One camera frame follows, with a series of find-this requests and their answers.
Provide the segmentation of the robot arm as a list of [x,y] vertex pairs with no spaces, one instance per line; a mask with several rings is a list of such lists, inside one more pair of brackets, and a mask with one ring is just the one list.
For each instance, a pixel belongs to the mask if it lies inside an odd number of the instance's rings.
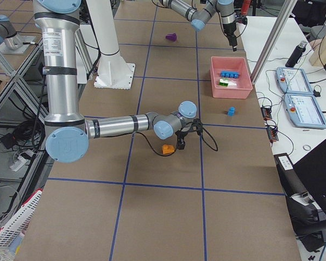
[[109,1],[87,1],[91,29],[99,49],[91,68],[97,71],[93,91],[79,97],[77,47],[80,35],[80,1],[34,1],[34,20],[41,28],[49,112],[45,117],[47,153],[55,161],[81,159],[91,139],[110,138],[152,129],[164,140],[186,129],[197,107],[184,101],[179,108],[161,115],[134,114],[127,98],[106,97],[102,88],[128,90],[135,65],[120,54]]
[[197,32],[205,27],[214,14],[217,14],[223,35],[228,39],[229,46],[232,47],[233,51],[237,51],[237,36],[235,35],[237,26],[234,1],[206,1],[205,7],[201,10],[195,8],[193,4],[188,4],[180,0],[159,1],[160,5],[155,1],[152,1],[152,3],[159,8],[175,11],[188,20]]

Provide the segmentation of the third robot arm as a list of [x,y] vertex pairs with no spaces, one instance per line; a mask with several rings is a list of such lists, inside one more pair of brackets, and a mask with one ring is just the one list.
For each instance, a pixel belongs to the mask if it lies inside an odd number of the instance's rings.
[[31,45],[36,45],[34,36],[21,35],[9,18],[0,15],[0,52],[3,54],[24,54]]

